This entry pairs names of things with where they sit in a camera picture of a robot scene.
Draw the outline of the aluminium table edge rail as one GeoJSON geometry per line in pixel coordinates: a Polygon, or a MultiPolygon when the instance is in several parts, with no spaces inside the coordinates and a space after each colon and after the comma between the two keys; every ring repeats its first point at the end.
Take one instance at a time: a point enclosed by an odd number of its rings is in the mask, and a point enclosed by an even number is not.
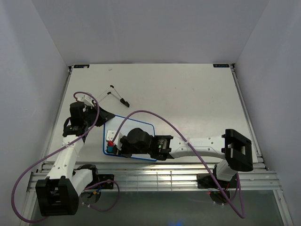
{"type": "Polygon", "coordinates": [[[269,168],[266,167],[266,164],[264,162],[264,159],[263,159],[261,150],[259,148],[259,144],[258,144],[256,135],[255,135],[255,132],[254,132],[254,129],[253,129],[248,111],[247,111],[247,107],[246,107],[246,104],[245,104],[245,101],[244,101],[244,98],[243,98],[243,95],[242,95],[242,91],[241,91],[241,88],[240,88],[240,85],[239,85],[239,82],[238,82],[238,77],[237,77],[236,69],[235,69],[235,63],[230,64],[230,69],[231,69],[231,72],[232,72],[234,83],[235,83],[236,88],[237,88],[237,92],[238,92],[238,96],[239,96],[241,105],[242,105],[242,108],[243,108],[246,123],[247,123],[248,129],[249,129],[250,135],[251,135],[251,141],[252,141],[253,147],[255,149],[256,158],[260,161],[260,163],[263,164],[263,169],[269,171],[269,168]]]}

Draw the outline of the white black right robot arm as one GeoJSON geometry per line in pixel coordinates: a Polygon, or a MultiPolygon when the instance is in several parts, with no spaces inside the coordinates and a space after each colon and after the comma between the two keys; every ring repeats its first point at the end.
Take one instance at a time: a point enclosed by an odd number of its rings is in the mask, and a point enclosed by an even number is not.
{"type": "Polygon", "coordinates": [[[192,156],[219,158],[221,161],[215,165],[212,175],[218,187],[225,186],[238,172],[253,171],[252,142],[234,129],[226,129],[217,137],[184,141],[171,135],[152,136],[134,128],[118,138],[117,147],[120,155],[147,154],[157,161],[192,156]]]}

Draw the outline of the dark corner label left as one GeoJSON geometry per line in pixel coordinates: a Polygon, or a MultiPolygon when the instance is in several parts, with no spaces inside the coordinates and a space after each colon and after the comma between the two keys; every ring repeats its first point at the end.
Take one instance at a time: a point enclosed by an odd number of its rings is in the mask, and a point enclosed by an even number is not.
{"type": "Polygon", "coordinates": [[[73,66],[74,69],[87,69],[89,67],[90,67],[90,65],[74,65],[73,66]]]}

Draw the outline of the blue bone-shaped whiteboard eraser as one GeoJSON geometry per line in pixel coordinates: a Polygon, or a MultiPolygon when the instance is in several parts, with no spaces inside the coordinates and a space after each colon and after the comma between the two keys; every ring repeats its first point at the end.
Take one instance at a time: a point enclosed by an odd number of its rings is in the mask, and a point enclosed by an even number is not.
{"type": "Polygon", "coordinates": [[[115,154],[116,153],[116,147],[115,146],[107,146],[107,153],[115,154]]]}

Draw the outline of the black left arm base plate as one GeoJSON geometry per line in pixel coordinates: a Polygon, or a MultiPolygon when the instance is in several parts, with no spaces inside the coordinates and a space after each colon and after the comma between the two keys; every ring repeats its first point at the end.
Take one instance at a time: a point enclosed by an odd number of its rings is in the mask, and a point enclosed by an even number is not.
{"type": "Polygon", "coordinates": [[[96,190],[112,190],[114,187],[114,183],[112,182],[114,180],[114,174],[99,174],[97,182],[103,182],[105,183],[99,184],[95,187],[96,190]]]}

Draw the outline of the dark corner label right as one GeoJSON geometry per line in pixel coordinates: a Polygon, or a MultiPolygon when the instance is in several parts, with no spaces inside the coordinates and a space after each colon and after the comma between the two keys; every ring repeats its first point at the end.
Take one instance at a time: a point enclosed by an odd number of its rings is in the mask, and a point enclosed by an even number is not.
{"type": "Polygon", "coordinates": [[[213,64],[214,68],[229,68],[229,64],[213,64]]]}

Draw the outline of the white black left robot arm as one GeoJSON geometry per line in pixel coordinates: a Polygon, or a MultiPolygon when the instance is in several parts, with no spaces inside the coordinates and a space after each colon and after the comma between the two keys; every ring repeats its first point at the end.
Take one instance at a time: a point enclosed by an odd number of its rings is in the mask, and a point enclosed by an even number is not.
{"type": "Polygon", "coordinates": [[[63,126],[63,150],[45,179],[38,180],[35,186],[40,212],[44,217],[74,215],[78,210],[80,194],[87,186],[95,188],[100,182],[95,165],[75,168],[75,163],[88,129],[93,125],[104,125],[115,115],[84,102],[72,103],[70,114],[63,126]]]}

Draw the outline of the blue-framed whiteboard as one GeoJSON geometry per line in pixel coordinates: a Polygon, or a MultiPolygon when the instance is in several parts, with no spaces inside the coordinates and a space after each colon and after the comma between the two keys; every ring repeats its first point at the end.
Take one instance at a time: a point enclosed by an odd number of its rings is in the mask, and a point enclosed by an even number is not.
{"type": "MultiPolygon", "coordinates": [[[[116,115],[113,119],[106,122],[103,126],[103,153],[107,156],[113,156],[117,158],[125,158],[125,156],[113,154],[107,151],[107,139],[112,140],[115,131],[117,131],[118,127],[122,123],[125,117],[116,115]]],[[[155,127],[143,121],[138,121],[134,119],[128,119],[125,124],[122,126],[120,133],[122,135],[127,135],[131,129],[141,128],[143,131],[148,134],[154,136],[155,135],[155,127]]],[[[133,154],[130,159],[156,162],[157,160],[152,159],[149,154],[133,154]]]]}

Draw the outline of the dark corner label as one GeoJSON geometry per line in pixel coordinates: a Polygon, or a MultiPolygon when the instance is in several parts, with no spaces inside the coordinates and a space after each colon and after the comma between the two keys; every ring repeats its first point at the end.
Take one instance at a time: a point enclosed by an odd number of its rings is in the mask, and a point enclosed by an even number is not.
{"type": "Polygon", "coordinates": [[[229,64],[213,64],[214,68],[229,68],[229,64]]]}
{"type": "Polygon", "coordinates": [[[73,66],[74,69],[87,69],[89,67],[90,67],[90,65],[74,65],[73,66]]]}

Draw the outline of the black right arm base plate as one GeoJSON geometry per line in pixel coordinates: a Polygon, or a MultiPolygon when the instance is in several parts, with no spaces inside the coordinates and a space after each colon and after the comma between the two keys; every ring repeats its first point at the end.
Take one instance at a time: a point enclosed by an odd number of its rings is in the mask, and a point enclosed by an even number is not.
{"type": "MultiPolygon", "coordinates": [[[[213,181],[212,177],[209,174],[197,174],[197,187],[204,188],[204,189],[218,189],[218,186],[213,181]]],[[[237,186],[237,179],[236,176],[233,176],[230,181],[222,181],[218,180],[218,183],[222,187],[223,190],[227,190],[228,188],[236,188],[237,186]]]]}

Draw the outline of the aluminium front frame rails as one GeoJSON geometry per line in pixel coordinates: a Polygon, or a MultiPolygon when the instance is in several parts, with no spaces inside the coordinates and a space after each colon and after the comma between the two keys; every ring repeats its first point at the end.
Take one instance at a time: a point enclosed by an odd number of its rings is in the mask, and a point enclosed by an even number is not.
{"type": "MultiPolygon", "coordinates": [[[[123,192],[196,191],[197,175],[208,175],[202,164],[100,163],[96,167],[99,174],[113,174],[123,192]]],[[[282,188],[276,172],[264,169],[261,163],[239,177],[242,190],[282,188]]]]}

